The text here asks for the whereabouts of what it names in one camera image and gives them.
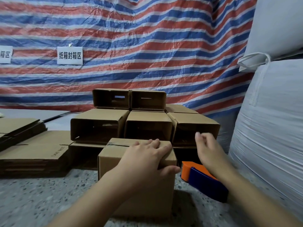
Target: left hand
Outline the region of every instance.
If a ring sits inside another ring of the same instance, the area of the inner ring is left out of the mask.
[[[130,195],[157,185],[168,175],[179,173],[181,169],[178,166],[158,170],[160,160],[172,150],[171,144],[158,148],[159,145],[159,139],[135,142],[127,148],[119,164],[108,173],[121,180],[121,185]]]

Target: finger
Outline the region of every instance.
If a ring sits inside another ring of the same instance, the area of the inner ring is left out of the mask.
[[[210,149],[214,149],[216,147],[216,139],[211,133],[202,133],[201,136],[206,139],[206,145]]]
[[[156,140],[152,141],[149,146],[157,149],[159,147],[159,145],[160,145],[160,140],[156,139]]]
[[[160,177],[165,178],[168,175],[174,175],[181,172],[181,168],[178,166],[166,166],[159,170]]]
[[[206,148],[206,145],[205,145],[203,136],[199,132],[196,132],[195,140],[196,140],[198,152],[204,151],[204,149]]]
[[[132,146],[138,146],[140,143],[138,141],[135,141],[135,143]]]
[[[149,141],[143,143],[142,145],[144,145],[144,146],[145,146],[145,145],[149,145],[151,142],[152,142],[152,139],[150,139]]]
[[[156,151],[159,156],[159,160],[162,159],[168,152],[172,150],[172,144],[169,143],[166,146],[159,147]]]

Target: right hand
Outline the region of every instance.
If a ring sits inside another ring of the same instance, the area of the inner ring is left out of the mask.
[[[235,169],[228,161],[222,147],[211,133],[195,134],[198,156],[206,169],[219,181],[224,181]]]

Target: red white blue striped tarp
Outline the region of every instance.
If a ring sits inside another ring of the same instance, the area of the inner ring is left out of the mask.
[[[256,0],[0,0],[0,107],[83,111],[95,88],[163,90],[209,117],[238,110]],[[57,65],[57,46],[83,66]]]

